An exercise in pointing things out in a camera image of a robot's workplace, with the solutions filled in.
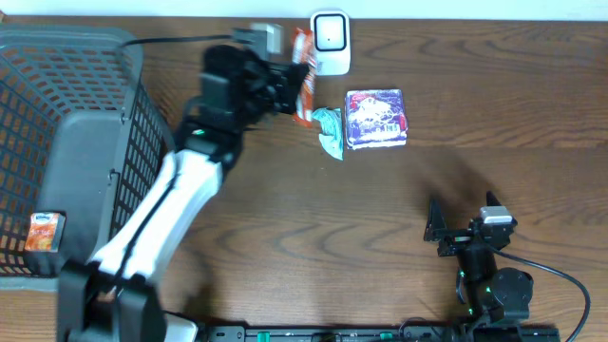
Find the teal snack packet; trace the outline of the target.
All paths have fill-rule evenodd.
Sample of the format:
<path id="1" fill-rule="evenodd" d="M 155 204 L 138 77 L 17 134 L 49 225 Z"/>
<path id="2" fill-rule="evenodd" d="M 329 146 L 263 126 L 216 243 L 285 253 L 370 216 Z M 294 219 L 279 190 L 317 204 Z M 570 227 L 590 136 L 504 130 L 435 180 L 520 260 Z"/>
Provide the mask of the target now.
<path id="1" fill-rule="evenodd" d="M 320 124 L 318 139 L 322 148 L 334 159 L 342 161 L 344 153 L 343 124 L 340 108 L 318 108 L 313 119 Z"/>

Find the orange tissue pack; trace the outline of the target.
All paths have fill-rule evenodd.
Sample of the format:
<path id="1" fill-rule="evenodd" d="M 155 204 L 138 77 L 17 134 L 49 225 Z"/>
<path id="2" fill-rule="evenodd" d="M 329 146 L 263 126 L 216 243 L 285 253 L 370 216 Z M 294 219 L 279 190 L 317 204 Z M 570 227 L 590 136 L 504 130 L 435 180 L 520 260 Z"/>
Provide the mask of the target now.
<path id="1" fill-rule="evenodd" d="M 66 217 L 61 213 L 39 212 L 30 216 L 25 250 L 58 253 Z"/>

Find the purple snack bag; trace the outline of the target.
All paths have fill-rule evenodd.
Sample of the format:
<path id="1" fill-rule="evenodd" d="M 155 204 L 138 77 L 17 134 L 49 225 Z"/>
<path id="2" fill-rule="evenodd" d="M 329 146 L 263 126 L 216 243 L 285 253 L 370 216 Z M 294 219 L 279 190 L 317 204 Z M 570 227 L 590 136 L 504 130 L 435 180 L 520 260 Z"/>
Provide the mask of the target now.
<path id="1" fill-rule="evenodd" d="M 350 90 L 345 98 L 346 145 L 351 150 L 403 146 L 408 118 L 400 89 Z"/>

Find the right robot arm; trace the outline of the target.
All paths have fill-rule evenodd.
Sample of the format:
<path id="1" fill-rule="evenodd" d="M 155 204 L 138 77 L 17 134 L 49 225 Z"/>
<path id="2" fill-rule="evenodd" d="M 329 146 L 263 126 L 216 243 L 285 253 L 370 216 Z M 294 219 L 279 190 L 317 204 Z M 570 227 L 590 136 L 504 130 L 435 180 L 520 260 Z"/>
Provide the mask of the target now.
<path id="1" fill-rule="evenodd" d="M 444 330 L 443 341 L 521 341 L 520 323 L 529 317 L 533 278 L 497 266 L 495 255 L 510 243 L 517 221 L 493 193 L 466 228 L 450 229 L 439 202 L 429 201 L 424 240 L 438 244 L 439 257 L 456 257 L 456 295 L 468 316 Z"/>

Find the orange snack bar wrapper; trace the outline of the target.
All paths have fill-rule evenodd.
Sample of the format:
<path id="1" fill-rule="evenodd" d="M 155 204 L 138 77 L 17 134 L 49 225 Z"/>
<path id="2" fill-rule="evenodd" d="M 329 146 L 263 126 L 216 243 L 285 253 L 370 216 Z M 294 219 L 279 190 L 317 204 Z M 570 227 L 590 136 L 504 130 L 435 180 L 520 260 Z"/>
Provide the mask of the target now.
<path id="1" fill-rule="evenodd" d="M 314 34 L 311 30 L 296 28 L 294 31 L 294 48 L 292 62 L 305 64 L 309 71 L 304 78 L 296 99 L 294 120 L 307 128 L 313 126 L 314 84 L 316 77 L 316 57 L 314 52 Z"/>

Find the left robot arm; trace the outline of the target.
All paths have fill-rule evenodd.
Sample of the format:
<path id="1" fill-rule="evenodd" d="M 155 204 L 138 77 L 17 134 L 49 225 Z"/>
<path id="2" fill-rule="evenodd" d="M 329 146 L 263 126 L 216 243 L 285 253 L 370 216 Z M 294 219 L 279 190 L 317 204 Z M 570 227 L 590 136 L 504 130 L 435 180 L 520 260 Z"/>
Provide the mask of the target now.
<path id="1" fill-rule="evenodd" d="M 278 64 L 248 48 L 210 47 L 201 94 L 184 107 L 149 192 L 123 229 L 59 276 L 59 341 L 197 341 L 200 325 L 161 304 L 158 286 L 203 206 L 234 168 L 248 126 L 295 112 L 308 63 Z"/>

